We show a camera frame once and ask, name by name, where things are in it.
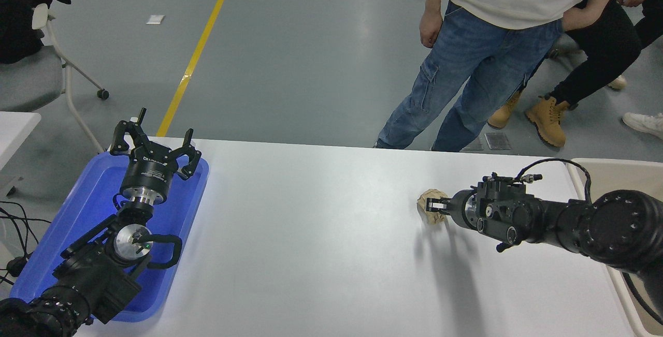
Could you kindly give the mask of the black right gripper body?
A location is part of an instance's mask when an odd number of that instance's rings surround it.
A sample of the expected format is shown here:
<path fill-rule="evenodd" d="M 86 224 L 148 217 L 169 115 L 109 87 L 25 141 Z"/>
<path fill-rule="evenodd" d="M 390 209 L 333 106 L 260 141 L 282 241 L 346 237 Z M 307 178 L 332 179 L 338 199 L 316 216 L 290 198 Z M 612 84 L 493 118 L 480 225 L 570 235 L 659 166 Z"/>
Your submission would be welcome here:
<path fill-rule="evenodd" d="M 452 220 L 462 228 L 471 228 L 472 225 L 466 216 L 466 203 L 472 196 L 472 190 L 462 190 L 455 193 L 449 202 L 449 211 Z"/>

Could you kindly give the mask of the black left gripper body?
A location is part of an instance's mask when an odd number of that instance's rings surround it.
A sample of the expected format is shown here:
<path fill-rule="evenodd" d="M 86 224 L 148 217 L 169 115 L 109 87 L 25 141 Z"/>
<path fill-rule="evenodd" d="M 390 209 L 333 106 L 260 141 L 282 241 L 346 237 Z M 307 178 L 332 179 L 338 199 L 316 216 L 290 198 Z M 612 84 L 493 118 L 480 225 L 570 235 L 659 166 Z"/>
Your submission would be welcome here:
<path fill-rule="evenodd" d="M 145 155 L 129 155 L 126 174 L 120 187 L 123 196 L 130 196 L 133 190 L 145 188 L 158 196 L 167 196 L 178 162 L 173 158 L 154 160 Z"/>

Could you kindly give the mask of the person's right hand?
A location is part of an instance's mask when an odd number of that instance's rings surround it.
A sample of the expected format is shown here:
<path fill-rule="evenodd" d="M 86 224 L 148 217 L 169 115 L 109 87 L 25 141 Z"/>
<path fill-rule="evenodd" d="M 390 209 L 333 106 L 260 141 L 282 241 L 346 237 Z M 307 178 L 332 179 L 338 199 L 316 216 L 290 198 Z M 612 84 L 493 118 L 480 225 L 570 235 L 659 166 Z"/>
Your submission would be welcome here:
<path fill-rule="evenodd" d="M 419 23 L 422 46 L 432 49 L 443 25 L 440 9 L 425 10 Z"/>

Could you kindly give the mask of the person's left hand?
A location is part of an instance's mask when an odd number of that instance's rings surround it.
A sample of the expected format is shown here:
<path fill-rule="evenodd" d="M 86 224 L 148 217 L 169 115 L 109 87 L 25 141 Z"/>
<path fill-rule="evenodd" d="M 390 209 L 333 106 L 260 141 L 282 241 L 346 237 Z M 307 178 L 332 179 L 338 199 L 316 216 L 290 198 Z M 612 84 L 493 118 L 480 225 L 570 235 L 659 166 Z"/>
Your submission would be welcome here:
<path fill-rule="evenodd" d="M 562 31 L 580 30 L 596 21 L 594 12 L 577 7 L 565 11 L 562 16 Z"/>

